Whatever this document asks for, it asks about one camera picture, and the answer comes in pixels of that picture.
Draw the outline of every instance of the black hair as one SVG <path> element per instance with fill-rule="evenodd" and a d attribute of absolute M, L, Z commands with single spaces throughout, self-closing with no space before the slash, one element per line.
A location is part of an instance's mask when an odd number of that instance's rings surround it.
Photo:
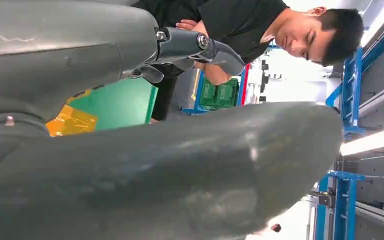
<path fill-rule="evenodd" d="M 333 65 L 352 56 L 363 36 L 363 19 L 357 9 L 329 9 L 317 17 L 321 30 L 335 30 L 320 64 Z"/>

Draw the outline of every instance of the man's hand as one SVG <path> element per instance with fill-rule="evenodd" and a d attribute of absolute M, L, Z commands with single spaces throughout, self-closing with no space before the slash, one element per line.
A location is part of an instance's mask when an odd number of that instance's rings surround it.
<path fill-rule="evenodd" d="M 200 32 L 205 34 L 208 37 L 207 30 L 203 21 L 196 22 L 194 20 L 181 20 L 176 23 L 178 29 L 190 30 L 195 32 Z M 213 85 L 224 84 L 231 79 L 232 76 L 225 73 L 219 66 L 212 64 L 204 64 L 200 62 L 195 63 L 195 67 L 204 71 L 206 78 Z"/>
<path fill-rule="evenodd" d="M 194 27 L 197 24 L 198 23 L 196 21 L 194 21 L 194 20 L 183 19 L 180 22 L 176 23 L 176 28 L 192 31 L 192 29 L 194 29 Z"/>

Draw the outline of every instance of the man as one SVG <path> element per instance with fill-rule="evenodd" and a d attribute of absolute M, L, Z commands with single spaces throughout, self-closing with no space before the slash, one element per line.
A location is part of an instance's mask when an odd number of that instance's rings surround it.
<path fill-rule="evenodd" d="M 356 51 L 364 30 L 355 9 L 316 7 L 298 12 L 282 0 L 140 0 L 135 6 L 149 11 L 161 27 L 201 32 L 229 45 L 245 63 L 261 56 L 275 40 L 294 57 L 332 65 Z M 195 66 L 214 85 L 231 78 L 216 65 Z M 156 84 L 152 118 L 161 121 L 167 117 L 177 76 L 183 71 L 173 65 L 157 68 L 165 77 Z"/>

